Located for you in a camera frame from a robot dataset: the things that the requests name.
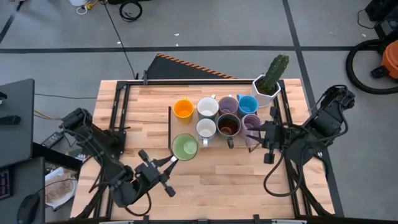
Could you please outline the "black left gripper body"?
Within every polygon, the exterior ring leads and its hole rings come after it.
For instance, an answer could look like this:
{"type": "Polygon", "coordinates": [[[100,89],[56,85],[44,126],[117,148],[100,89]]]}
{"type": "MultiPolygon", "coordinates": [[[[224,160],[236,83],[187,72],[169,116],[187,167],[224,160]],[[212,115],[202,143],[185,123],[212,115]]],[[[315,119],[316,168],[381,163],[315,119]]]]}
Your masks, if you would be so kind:
{"type": "Polygon", "coordinates": [[[158,183],[164,186],[169,197],[173,197],[175,195],[174,188],[169,184],[169,180],[162,179],[164,170],[166,170],[171,163],[168,162],[162,167],[154,167],[152,165],[153,160],[144,150],[140,150],[138,155],[144,162],[135,168],[135,181],[138,184],[137,198],[141,198],[158,183]]]}

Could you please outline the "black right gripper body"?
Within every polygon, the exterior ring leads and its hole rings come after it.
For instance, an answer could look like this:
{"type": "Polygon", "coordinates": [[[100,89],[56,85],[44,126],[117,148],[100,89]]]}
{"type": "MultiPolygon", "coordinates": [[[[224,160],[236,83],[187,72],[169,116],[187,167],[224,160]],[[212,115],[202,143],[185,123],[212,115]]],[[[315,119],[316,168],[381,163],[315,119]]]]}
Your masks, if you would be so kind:
{"type": "Polygon", "coordinates": [[[263,146],[268,149],[264,155],[265,164],[273,164],[275,160],[274,149],[279,149],[281,158],[285,156],[285,148],[291,139],[291,129],[287,123],[283,123],[279,118],[279,109],[274,106],[270,108],[272,120],[265,121],[265,135],[263,146]]]}

